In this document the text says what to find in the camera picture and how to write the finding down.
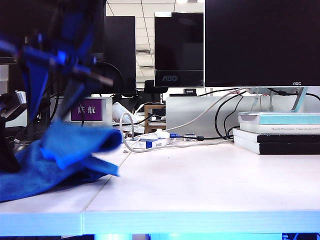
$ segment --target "white desk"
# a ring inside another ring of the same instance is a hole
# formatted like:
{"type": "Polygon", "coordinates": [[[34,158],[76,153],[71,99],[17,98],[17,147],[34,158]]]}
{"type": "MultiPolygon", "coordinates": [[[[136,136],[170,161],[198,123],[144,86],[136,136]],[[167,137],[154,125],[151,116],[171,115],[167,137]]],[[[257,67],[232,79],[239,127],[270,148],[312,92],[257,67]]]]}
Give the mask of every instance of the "white desk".
{"type": "Polygon", "coordinates": [[[320,232],[319,155],[257,155],[228,143],[124,159],[108,182],[2,203],[0,235],[28,233],[34,215],[43,230],[33,235],[320,232]]]}

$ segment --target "white cable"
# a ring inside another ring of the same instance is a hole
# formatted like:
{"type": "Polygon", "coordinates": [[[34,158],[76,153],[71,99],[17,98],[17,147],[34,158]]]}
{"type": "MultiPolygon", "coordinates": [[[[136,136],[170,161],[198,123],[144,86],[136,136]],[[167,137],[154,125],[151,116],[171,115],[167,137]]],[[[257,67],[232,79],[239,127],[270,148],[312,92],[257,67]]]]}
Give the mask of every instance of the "white cable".
{"type": "MultiPolygon", "coordinates": [[[[120,124],[120,126],[119,126],[120,131],[122,131],[122,120],[125,115],[127,115],[129,117],[132,126],[134,123],[131,116],[127,112],[124,112],[120,118],[120,123],[119,123],[120,124]]],[[[136,144],[142,137],[150,136],[150,135],[155,135],[155,133],[146,133],[146,134],[140,135],[140,136],[138,136],[137,141],[135,141],[133,144],[136,144]]],[[[153,150],[167,149],[167,148],[188,148],[188,147],[194,147],[194,146],[210,146],[210,145],[217,145],[217,144],[222,144],[222,143],[233,141],[233,139],[227,139],[227,140],[222,140],[222,141],[217,141],[217,142],[201,142],[201,143],[193,143],[193,144],[188,144],[188,145],[166,145],[166,146],[157,146],[157,147],[152,147],[152,148],[148,148],[148,149],[137,150],[137,149],[134,149],[131,146],[129,146],[129,144],[127,143],[127,140],[125,139],[125,136],[122,135],[122,139],[123,139],[124,145],[133,153],[146,153],[146,152],[150,152],[153,150]]]]}
{"type": "Polygon", "coordinates": [[[222,99],[224,99],[225,97],[227,97],[228,95],[232,94],[232,93],[236,93],[238,91],[241,91],[243,89],[246,89],[245,87],[242,87],[242,88],[238,88],[236,90],[233,90],[225,95],[223,95],[222,97],[220,97],[217,101],[215,101],[213,104],[211,104],[203,113],[201,113],[199,116],[197,116],[195,119],[191,120],[191,121],[188,121],[187,123],[185,124],[182,124],[180,126],[175,126],[175,127],[172,127],[172,128],[169,128],[169,129],[166,129],[164,131],[172,131],[172,130],[175,130],[175,129],[179,129],[179,128],[182,128],[182,127],[185,127],[189,124],[192,124],[194,123],[195,121],[197,121],[199,118],[201,118],[204,114],[206,114],[207,112],[209,112],[210,109],[212,109],[218,102],[220,102],[222,99]]]}
{"type": "MultiPolygon", "coordinates": [[[[210,109],[212,109],[218,102],[220,102],[222,99],[224,99],[225,97],[227,97],[228,95],[232,94],[232,93],[236,93],[238,91],[241,91],[241,90],[244,90],[246,89],[245,87],[241,87],[241,88],[238,88],[236,90],[233,90],[233,91],[230,91],[228,92],[227,94],[223,95],[222,97],[220,97],[217,101],[215,101],[213,104],[211,104],[203,113],[201,113],[199,116],[197,116],[196,118],[194,118],[193,120],[185,123],[185,124],[182,124],[182,125],[179,125],[179,126],[176,126],[176,127],[172,127],[172,128],[169,128],[169,129],[166,129],[165,131],[172,131],[172,130],[175,130],[175,129],[178,129],[178,128],[182,128],[182,127],[185,127],[189,124],[192,124],[194,123],[195,121],[197,121],[199,118],[201,118],[204,114],[206,114],[207,112],[209,112],[210,109]]],[[[130,123],[131,123],[131,130],[132,130],[132,137],[134,137],[134,134],[135,134],[135,129],[134,129],[134,121],[131,117],[130,114],[128,114],[127,112],[124,112],[120,118],[120,123],[119,123],[119,129],[120,131],[122,132],[123,131],[123,128],[122,128],[122,124],[123,124],[123,118],[124,116],[127,115],[128,118],[130,119],[130,123]]],[[[140,135],[137,139],[136,142],[138,142],[142,137],[145,137],[145,136],[150,136],[150,135],[155,135],[155,133],[147,133],[147,134],[143,134],[143,135],[140,135]]],[[[152,147],[152,148],[148,148],[148,149],[142,149],[142,150],[136,150],[132,147],[129,146],[129,144],[127,143],[125,137],[122,135],[122,139],[123,139],[123,143],[124,145],[133,153],[145,153],[145,152],[150,152],[150,151],[153,151],[153,150],[157,150],[157,149],[164,149],[164,148],[187,148],[187,147],[192,147],[192,146],[207,146],[207,145],[217,145],[217,144],[221,144],[221,143],[224,143],[224,142],[230,142],[230,141],[233,141],[233,139],[227,139],[227,140],[223,140],[223,141],[218,141],[218,142],[211,142],[211,143],[197,143],[197,144],[188,144],[188,145],[182,145],[182,146],[176,146],[176,145],[166,145],[166,146],[159,146],[159,147],[152,147]]]]}

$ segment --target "blue cloth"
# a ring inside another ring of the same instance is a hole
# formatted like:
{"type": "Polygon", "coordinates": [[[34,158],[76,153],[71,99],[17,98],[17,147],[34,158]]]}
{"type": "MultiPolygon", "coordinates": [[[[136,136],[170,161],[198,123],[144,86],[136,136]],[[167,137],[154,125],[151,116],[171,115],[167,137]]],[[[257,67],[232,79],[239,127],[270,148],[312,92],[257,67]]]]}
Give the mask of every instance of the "blue cloth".
{"type": "Polygon", "coordinates": [[[0,171],[0,202],[34,196],[62,182],[79,184],[107,174],[117,176],[116,165],[91,153],[111,151],[121,140],[121,133],[111,128],[53,123],[42,140],[16,154],[18,173],[0,171]]]}

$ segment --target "computer monitor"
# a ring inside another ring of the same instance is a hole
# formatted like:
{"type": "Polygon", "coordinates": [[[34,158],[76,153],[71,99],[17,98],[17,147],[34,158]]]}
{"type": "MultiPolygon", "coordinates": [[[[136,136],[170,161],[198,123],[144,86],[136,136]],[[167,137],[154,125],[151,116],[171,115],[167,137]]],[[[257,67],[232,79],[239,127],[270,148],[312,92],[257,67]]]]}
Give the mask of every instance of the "computer monitor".
{"type": "Polygon", "coordinates": [[[103,62],[116,67],[122,75],[102,94],[137,92],[136,19],[134,16],[106,16],[104,19],[103,62]]]}
{"type": "Polygon", "coordinates": [[[204,14],[154,18],[156,87],[204,86],[204,14]]]}
{"type": "Polygon", "coordinates": [[[319,11],[319,0],[205,1],[205,86],[319,86],[319,11]]]}

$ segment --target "name plate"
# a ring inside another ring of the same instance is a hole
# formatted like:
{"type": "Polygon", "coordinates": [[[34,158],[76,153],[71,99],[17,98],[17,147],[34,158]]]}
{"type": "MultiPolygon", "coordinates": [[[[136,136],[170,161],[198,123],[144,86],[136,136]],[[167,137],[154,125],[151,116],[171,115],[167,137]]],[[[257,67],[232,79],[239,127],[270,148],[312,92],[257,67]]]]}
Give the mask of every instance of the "name plate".
{"type": "Polygon", "coordinates": [[[81,107],[78,105],[71,110],[71,121],[102,121],[102,99],[84,99],[81,107]]]}

